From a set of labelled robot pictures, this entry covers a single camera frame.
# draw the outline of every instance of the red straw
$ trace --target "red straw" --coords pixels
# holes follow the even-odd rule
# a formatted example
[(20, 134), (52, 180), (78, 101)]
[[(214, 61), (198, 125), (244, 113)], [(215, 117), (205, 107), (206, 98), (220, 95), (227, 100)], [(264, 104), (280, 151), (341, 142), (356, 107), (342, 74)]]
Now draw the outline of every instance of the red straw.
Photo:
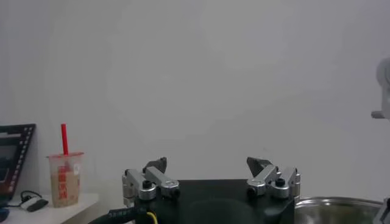
[(66, 137), (66, 124), (61, 124), (63, 154), (68, 154), (68, 138)]

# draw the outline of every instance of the milk tea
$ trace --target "milk tea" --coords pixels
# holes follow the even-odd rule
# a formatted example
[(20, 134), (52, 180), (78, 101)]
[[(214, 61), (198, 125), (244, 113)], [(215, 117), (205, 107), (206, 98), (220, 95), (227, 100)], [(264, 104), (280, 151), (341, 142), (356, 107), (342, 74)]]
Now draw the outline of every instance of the milk tea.
[(51, 175), (51, 190), (55, 208), (76, 204), (79, 201), (80, 174), (59, 172)]

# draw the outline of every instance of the gray machine part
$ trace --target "gray machine part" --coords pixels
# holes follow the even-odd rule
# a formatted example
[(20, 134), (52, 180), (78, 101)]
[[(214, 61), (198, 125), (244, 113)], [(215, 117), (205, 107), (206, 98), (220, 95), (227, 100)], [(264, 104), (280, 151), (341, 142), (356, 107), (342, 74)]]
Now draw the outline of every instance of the gray machine part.
[(261, 196), (266, 193), (267, 186), (278, 178), (278, 167), (267, 165), (255, 178), (247, 180), (248, 194), (251, 197)]
[(373, 224), (390, 224), (390, 198), (386, 198), (378, 214), (375, 216)]
[(179, 182), (168, 178), (156, 167), (147, 167), (145, 178), (160, 187), (162, 196), (169, 198), (178, 198), (180, 196)]
[(377, 80), (382, 88), (382, 110), (371, 112), (371, 117), (374, 119), (390, 119), (390, 58), (382, 60), (378, 65)]
[(141, 200), (152, 200), (156, 197), (157, 187), (135, 169), (126, 170), (122, 178), (124, 198), (133, 198), (135, 195)]
[(300, 183), (300, 175), (297, 177), (297, 174), (296, 168), (287, 167), (280, 177), (271, 183), (272, 196), (281, 199), (288, 198), (290, 195), (298, 196), (296, 180), (299, 179)]

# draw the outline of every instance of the plastic cup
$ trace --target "plastic cup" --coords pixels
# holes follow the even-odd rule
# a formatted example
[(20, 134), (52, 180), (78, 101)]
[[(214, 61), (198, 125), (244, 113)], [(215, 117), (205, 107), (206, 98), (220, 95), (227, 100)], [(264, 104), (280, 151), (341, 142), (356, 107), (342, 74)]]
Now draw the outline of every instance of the plastic cup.
[(80, 168), (83, 152), (47, 156), (50, 162), (53, 206), (61, 208), (79, 201)]

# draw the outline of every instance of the silver metal bracket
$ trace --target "silver metal bracket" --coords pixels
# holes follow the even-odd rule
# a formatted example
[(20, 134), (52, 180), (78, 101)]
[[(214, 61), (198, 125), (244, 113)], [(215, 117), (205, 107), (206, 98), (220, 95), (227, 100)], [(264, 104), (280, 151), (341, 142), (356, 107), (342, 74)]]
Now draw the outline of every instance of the silver metal bracket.
[(300, 175), (296, 168), (287, 167), (280, 177), (271, 183), (272, 196), (275, 198), (288, 198), (290, 195), (297, 196), (300, 191)]
[(268, 186), (278, 178), (278, 167), (274, 165), (267, 165), (255, 178), (247, 180), (248, 196), (257, 197), (264, 195)]
[(180, 196), (179, 182), (170, 179), (156, 167), (147, 167), (145, 170), (145, 178), (160, 187), (162, 196), (173, 199)]
[(145, 179), (145, 177), (135, 169), (125, 171), (124, 177), (122, 177), (122, 183), (124, 198), (126, 198), (126, 196), (131, 198), (136, 195), (141, 200), (152, 200), (156, 197), (156, 185)]

